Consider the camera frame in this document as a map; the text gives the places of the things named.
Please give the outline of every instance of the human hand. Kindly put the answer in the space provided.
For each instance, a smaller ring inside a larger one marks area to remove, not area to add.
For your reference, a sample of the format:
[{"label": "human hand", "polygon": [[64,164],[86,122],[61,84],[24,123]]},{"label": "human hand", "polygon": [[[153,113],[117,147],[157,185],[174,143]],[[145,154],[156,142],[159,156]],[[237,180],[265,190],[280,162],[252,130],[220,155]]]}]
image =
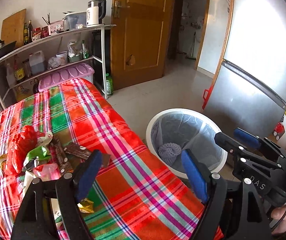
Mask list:
[{"label": "human hand", "polygon": [[[273,219],[279,220],[283,216],[285,210],[286,210],[286,206],[275,208],[271,213],[271,217]],[[286,216],[281,221],[281,223],[277,226],[277,228],[275,228],[275,230],[272,232],[272,235],[281,234],[284,232],[286,232]]]}]

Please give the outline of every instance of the silver refrigerator door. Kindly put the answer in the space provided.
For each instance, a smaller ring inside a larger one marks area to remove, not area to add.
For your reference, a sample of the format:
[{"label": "silver refrigerator door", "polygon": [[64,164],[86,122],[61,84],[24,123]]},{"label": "silver refrigerator door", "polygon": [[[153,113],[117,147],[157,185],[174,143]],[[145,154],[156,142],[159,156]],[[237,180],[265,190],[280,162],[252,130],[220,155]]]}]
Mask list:
[{"label": "silver refrigerator door", "polygon": [[267,137],[285,110],[286,104],[262,82],[238,66],[223,62],[203,114],[231,137],[238,127]]},{"label": "silver refrigerator door", "polygon": [[261,80],[286,102],[286,2],[234,0],[224,59]]}]

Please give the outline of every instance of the electric kettle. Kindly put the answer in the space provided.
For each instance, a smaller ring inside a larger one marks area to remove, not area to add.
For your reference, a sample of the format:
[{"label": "electric kettle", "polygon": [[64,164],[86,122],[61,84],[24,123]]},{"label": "electric kettle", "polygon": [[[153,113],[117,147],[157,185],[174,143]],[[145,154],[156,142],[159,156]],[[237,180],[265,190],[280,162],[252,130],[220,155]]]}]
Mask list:
[{"label": "electric kettle", "polygon": [[106,14],[106,0],[94,0],[88,3],[86,10],[86,27],[101,24]]}]

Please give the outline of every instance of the frying pan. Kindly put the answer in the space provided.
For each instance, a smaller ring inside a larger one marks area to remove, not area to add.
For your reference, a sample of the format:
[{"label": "frying pan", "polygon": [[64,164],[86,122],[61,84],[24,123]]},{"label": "frying pan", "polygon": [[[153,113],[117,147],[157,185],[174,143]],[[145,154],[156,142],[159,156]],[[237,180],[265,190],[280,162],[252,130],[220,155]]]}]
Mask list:
[{"label": "frying pan", "polygon": [[1,57],[4,57],[6,54],[9,54],[10,52],[12,52],[15,48],[15,44],[16,44],[16,41],[13,41],[7,45],[3,45],[1,48],[0,48],[0,58]]}]

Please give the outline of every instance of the baseboard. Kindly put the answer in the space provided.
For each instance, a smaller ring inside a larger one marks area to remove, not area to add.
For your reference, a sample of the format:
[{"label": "baseboard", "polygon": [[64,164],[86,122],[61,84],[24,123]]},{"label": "baseboard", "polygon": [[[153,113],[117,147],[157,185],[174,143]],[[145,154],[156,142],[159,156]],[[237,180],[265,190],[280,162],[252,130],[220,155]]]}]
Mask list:
[{"label": "baseboard", "polygon": [[209,72],[209,71],[207,71],[207,70],[205,70],[205,69],[203,69],[201,67],[197,67],[196,71],[199,71],[199,72],[203,73],[204,75],[207,75],[210,78],[214,77],[213,73],[211,73],[211,72]]}]

